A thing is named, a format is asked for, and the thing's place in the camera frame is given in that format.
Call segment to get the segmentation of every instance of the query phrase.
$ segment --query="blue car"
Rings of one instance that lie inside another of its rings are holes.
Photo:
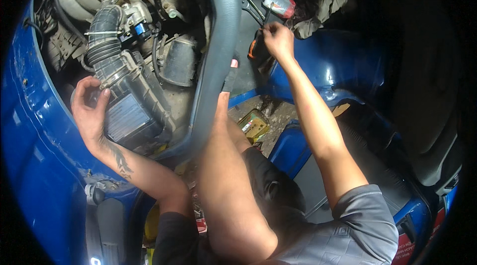
[[[104,1],[115,8],[97,14]],[[414,264],[465,178],[466,58],[441,0],[357,4],[296,39],[295,58],[330,109],[345,110],[345,143],[400,234],[392,264]],[[260,24],[241,0],[29,0],[21,9],[1,78],[3,176],[54,264],[139,264],[154,204],[85,147],[70,107],[83,77],[112,91],[107,136],[171,169],[209,136],[232,57],[240,67],[229,107],[257,95],[293,104],[280,65],[266,51],[247,56]],[[297,120],[268,159],[300,186],[308,221],[332,220]]]

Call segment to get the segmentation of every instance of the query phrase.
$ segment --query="screwdriver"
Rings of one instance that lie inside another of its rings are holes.
[[[270,14],[271,14],[271,9],[273,7],[274,3],[272,2],[270,4],[270,8],[267,10],[267,12],[265,13],[265,19],[263,21],[263,25],[260,27],[259,30],[257,30],[257,32],[255,32],[255,37],[252,41],[252,43],[250,44],[250,47],[248,48],[248,57],[250,59],[254,59],[255,58],[255,55],[253,55],[254,53],[254,50],[255,50],[255,45],[257,45],[257,41],[258,43],[260,44],[263,44],[263,27],[265,26],[265,24],[268,22],[268,19],[270,18]]]

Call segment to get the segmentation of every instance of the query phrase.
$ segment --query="engine bay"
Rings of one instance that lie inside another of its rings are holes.
[[[35,0],[41,54],[65,105],[76,83],[94,107],[111,89],[105,133],[142,155],[157,154],[187,133],[198,67],[211,28],[209,0]]]

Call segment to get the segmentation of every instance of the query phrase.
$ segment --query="cloth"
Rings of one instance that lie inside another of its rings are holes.
[[[397,251],[398,232],[377,185],[346,193],[333,210],[333,221],[315,225],[304,216],[300,188],[258,150],[243,153],[257,205],[277,233],[272,260],[280,264],[390,264]],[[199,237],[193,219],[178,213],[159,218],[154,265],[217,265],[206,238]]]
[[[317,7],[315,15],[305,21],[293,26],[296,37],[308,38],[319,28],[323,28],[323,23],[330,18],[330,15],[344,6],[348,0],[315,0]]]

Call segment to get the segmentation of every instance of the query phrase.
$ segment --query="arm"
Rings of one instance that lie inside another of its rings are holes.
[[[91,76],[79,81],[71,106],[76,125],[88,150],[102,163],[156,199],[161,214],[178,212],[194,218],[188,188],[174,172],[104,137],[104,115],[111,91],[104,89],[101,92],[94,109],[84,103],[86,89],[98,87],[100,83]]]
[[[287,75],[298,118],[333,209],[345,193],[368,182],[346,149],[330,109],[295,60],[293,33],[274,22],[265,26],[263,35],[267,49]]]

